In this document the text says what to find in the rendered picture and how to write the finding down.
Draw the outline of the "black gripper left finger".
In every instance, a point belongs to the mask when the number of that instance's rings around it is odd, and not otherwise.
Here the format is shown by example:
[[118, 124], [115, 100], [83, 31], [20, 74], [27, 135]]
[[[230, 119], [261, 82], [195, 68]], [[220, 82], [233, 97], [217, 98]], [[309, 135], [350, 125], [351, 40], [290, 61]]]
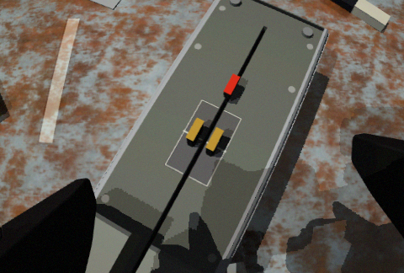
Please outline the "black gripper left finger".
[[97, 202], [75, 179], [0, 227], [0, 273], [85, 273]]

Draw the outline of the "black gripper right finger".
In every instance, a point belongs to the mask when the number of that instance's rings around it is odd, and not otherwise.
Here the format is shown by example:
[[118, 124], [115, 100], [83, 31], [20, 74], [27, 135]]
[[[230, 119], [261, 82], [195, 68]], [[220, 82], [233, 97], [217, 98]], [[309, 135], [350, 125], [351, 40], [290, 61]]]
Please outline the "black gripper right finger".
[[404, 238], [404, 141], [354, 135], [351, 158], [368, 191]]

